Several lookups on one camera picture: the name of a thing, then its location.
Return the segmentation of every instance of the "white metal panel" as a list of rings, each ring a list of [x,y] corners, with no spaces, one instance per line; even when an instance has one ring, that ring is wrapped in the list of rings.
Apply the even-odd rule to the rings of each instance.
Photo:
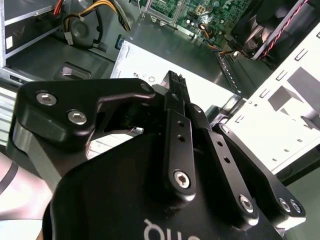
[[[16,93],[0,87],[0,145],[7,145]]]
[[[223,87],[128,41],[124,41],[122,45],[111,77],[140,78],[150,85],[155,85],[163,81],[168,70],[181,74],[185,78],[191,101],[204,111],[208,110],[212,104],[222,108],[234,96]]]
[[[127,134],[111,134],[101,137],[90,143],[86,157],[90,160],[130,139],[132,139],[132,136]]]
[[[299,117],[309,112],[311,106],[287,82],[300,67],[320,81],[319,56],[320,24],[227,123],[274,174],[320,144],[320,131],[306,127]],[[268,99],[280,86],[296,93],[302,99],[303,107],[293,109],[291,115],[275,112]]]

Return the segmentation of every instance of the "countersunk screw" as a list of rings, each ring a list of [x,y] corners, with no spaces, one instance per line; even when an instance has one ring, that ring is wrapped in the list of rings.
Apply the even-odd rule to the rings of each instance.
[[[239,197],[240,203],[242,207],[248,212],[248,213],[253,213],[254,212],[254,206],[250,202],[248,198],[246,198],[243,195],[240,195]]]
[[[290,213],[291,209],[290,209],[290,206],[288,205],[288,203],[286,203],[286,201],[283,200],[282,198],[279,198],[279,200],[280,200],[280,204],[281,204],[282,208],[284,210],[286,210],[288,213]]]
[[[291,200],[291,205],[294,207],[294,209],[300,214],[302,211],[301,211],[301,208],[299,207],[298,204],[296,204],[295,201]]]
[[[53,106],[57,103],[57,99],[50,93],[47,92],[40,92],[36,95],[36,99],[40,104],[46,106]]]
[[[187,189],[190,186],[190,180],[187,174],[182,171],[174,172],[174,179],[179,184],[179,186],[183,189]]]
[[[80,111],[70,111],[68,113],[68,119],[70,122],[77,125],[83,125],[87,122],[86,115]]]

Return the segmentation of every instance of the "white label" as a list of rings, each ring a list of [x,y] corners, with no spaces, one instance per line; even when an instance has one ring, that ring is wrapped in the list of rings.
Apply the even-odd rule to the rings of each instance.
[[[8,38],[5,40],[5,45],[6,45],[6,49],[10,49],[10,48],[13,47],[14,41],[13,41],[12,36],[8,37]]]

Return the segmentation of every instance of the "screw hole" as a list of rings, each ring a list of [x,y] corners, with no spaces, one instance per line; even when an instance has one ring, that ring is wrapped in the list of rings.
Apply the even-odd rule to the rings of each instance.
[[[178,121],[178,124],[179,124],[180,127],[184,127],[185,126],[185,124],[182,121]]]
[[[186,139],[182,135],[178,135],[177,137],[181,142],[185,142],[186,141]]]
[[[230,162],[230,159],[227,158],[226,156],[225,156],[223,159],[224,159],[228,164],[231,163],[231,162]]]

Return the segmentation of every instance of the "white cable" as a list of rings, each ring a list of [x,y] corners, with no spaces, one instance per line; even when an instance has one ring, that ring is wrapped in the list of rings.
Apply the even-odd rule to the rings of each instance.
[[[129,23],[128,17],[125,13],[125,11],[123,10],[123,8],[121,7],[121,5],[116,1],[113,0],[114,4],[116,5],[116,7],[119,9],[120,14],[122,15],[123,20],[125,21],[125,23],[129,26],[129,29],[131,29],[131,25]]]
[[[142,17],[144,18],[144,17],[145,17],[145,10],[146,10],[146,9],[144,9],[144,11],[143,11],[143,12],[141,11],[140,1],[141,1],[141,0],[138,0],[138,8],[139,8],[139,12],[140,12],[140,14],[141,14],[141,15],[142,15]]]

